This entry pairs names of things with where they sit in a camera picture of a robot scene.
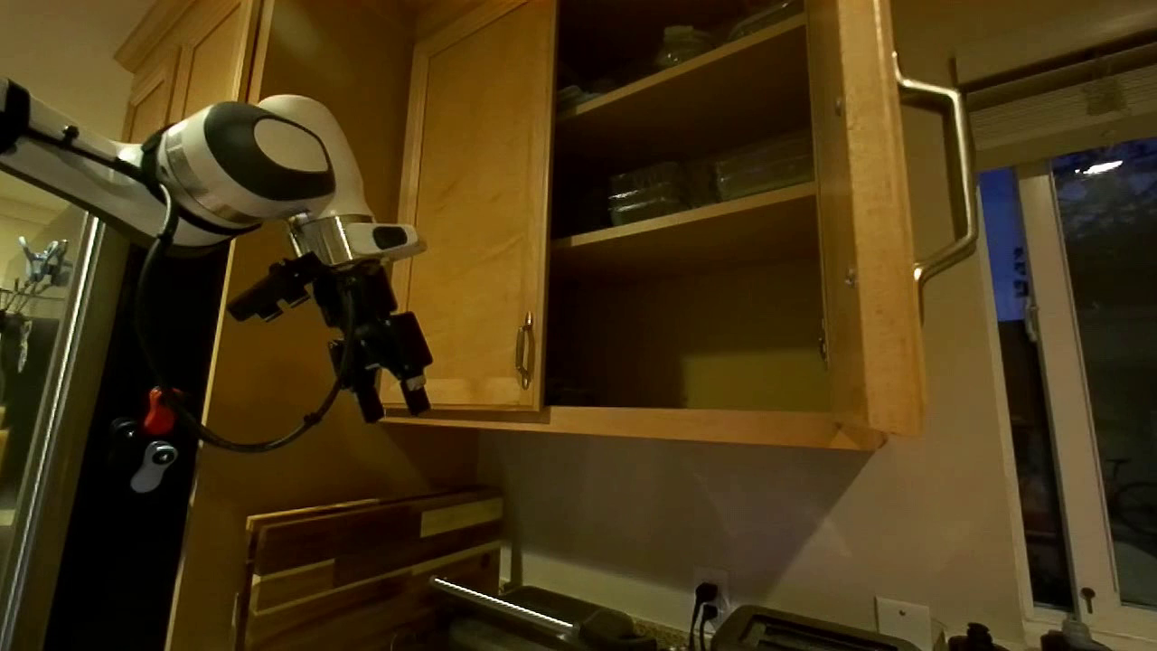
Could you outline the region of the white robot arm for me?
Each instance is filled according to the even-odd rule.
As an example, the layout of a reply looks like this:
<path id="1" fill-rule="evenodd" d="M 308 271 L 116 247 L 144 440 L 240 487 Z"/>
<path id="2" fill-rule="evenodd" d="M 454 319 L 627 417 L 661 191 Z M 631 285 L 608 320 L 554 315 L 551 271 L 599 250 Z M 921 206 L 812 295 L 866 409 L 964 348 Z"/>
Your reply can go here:
<path id="1" fill-rule="evenodd" d="M 152 137 L 102 141 L 38 104 L 22 82 L 0 82 L 0 170 L 177 253 L 217 250 L 281 219 L 288 255 L 241 290 L 234 319 L 273 319 L 313 300 L 340 331 L 334 368 L 369 424 L 383 417 L 381 373 L 401 387 L 407 412 L 425 412 L 435 362 L 411 309 L 385 277 L 416 255 L 411 225 L 381 219 L 340 119 L 313 97 L 272 95 L 255 104 L 217 100 Z"/>

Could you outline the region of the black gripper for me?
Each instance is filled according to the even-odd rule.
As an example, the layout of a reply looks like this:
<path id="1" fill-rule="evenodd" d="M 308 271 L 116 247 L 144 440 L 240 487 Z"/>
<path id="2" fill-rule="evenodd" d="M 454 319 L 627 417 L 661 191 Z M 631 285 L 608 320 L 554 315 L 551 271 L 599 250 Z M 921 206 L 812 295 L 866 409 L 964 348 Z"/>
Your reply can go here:
<path id="1" fill-rule="evenodd" d="M 381 368 L 401 382 L 407 417 L 431 412 L 425 364 L 435 362 L 411 309 L 401 309 L 381 259 L 330 267 L 313 253 L 288 259 L 288 282 L 308 294 L 340 331 L 336 376 L 354 389 L 360 419 L 381 424 Z"/>

